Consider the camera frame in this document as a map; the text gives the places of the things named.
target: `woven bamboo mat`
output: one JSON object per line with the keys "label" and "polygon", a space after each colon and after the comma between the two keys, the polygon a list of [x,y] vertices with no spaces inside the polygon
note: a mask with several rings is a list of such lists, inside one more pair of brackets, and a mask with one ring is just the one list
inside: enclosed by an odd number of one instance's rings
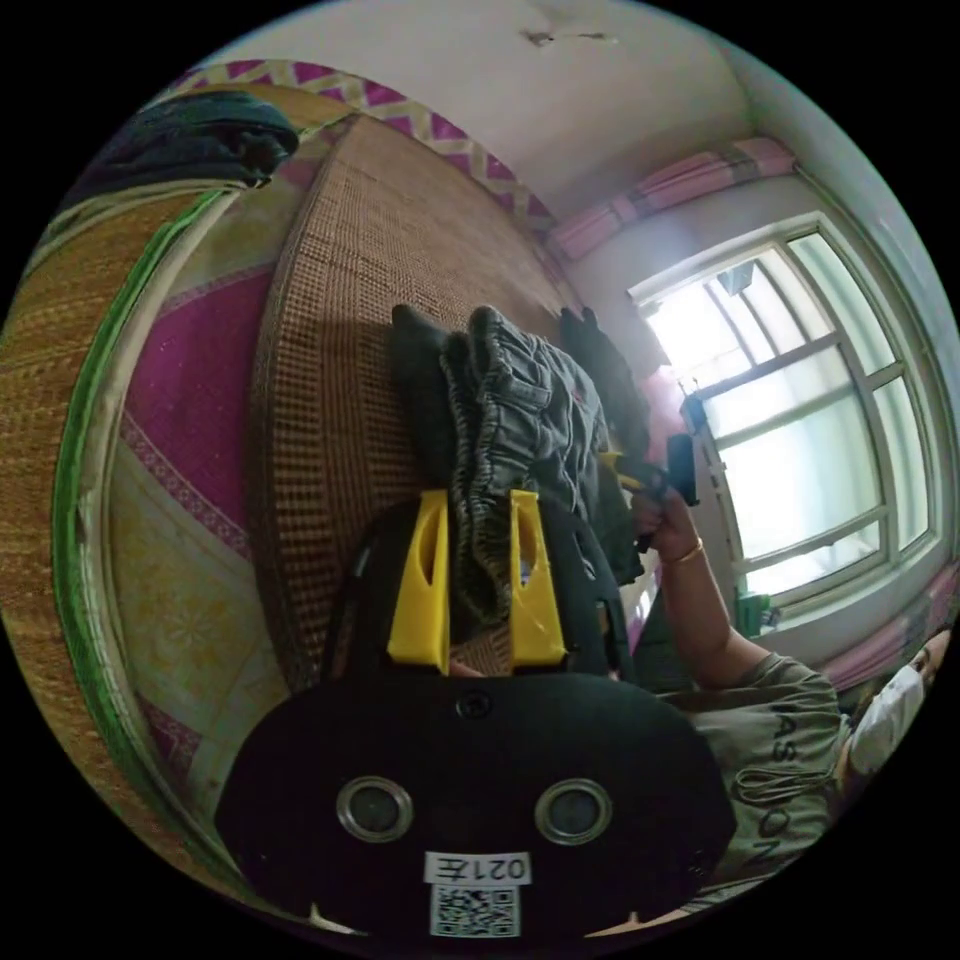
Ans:
{"label": "woven bamboo mat", "polygon": [[40,711],[90,785],[155,852],[230,895],[113,762],[64,642],[51,556],[54,475],[81,367],[148,243],[197,198],[156,200],[91,227],[51,254],[17,293],[0,342],[0,607]]}
{"label": "woven bamboo mat", "polygon": [[[369,521],[422,488],[390,383],[390,312],[448,329],[491,304],[555,335],[536,250],[482,187],[367,117],[341,140],[291,236],[251,386],[249,516],[258,586],[294,691],[317,681],[334,593]],[[458,651],[503,673],[505,631]]]}

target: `gray t-shirt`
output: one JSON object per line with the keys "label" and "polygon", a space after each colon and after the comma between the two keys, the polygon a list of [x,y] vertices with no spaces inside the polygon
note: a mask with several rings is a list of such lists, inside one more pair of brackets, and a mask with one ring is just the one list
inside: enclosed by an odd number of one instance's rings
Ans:
{"label": "gray t-shirt", "polygon": [[684,907],[694,912],[776,873],[827,831],[849,728],[826,677],[773,653],[734,688],[662,699],[709,741],[737,818],[716,871]]}

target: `pink curtain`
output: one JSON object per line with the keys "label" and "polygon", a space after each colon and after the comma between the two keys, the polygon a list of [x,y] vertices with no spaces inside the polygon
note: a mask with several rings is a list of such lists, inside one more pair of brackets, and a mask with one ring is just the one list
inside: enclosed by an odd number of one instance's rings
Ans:
{"label": "pink curtain", "polygon": [[671,164],[560,224],[548,234],[548,246],[567,260],[579,260],[636,220],[739,183],[790,174],[794,165],[793,154],[775,140],[736,140]]}
{"label": "pink curtain", "polygon": [[945,567],[900,616],[852,650],[835,657],[823,673],[838,690],[849,690],[898,669],[918,640],[928,640],[952,613],[960,590],[960,564]]}

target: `hand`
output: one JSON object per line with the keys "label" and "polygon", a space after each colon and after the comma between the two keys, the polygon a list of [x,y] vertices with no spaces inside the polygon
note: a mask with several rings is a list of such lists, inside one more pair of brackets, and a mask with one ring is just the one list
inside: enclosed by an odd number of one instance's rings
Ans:
{"label": "hand", "polygon": [[643,493],[634,494],[633,528],[638,537],[652,535],[650,545],[665,563],[685,557],[697,548],[699,536],[690,508],[676,490],[661,503]]}

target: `face mask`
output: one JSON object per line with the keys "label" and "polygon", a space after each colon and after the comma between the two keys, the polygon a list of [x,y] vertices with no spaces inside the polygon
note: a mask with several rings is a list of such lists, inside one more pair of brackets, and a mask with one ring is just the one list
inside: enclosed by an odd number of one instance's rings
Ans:
{"label": "face mask", "polygon": [[924,686],[903,667],[873,698],[850,741],[850,764],[861,776],[875,773],[900,745],[923,703]]}

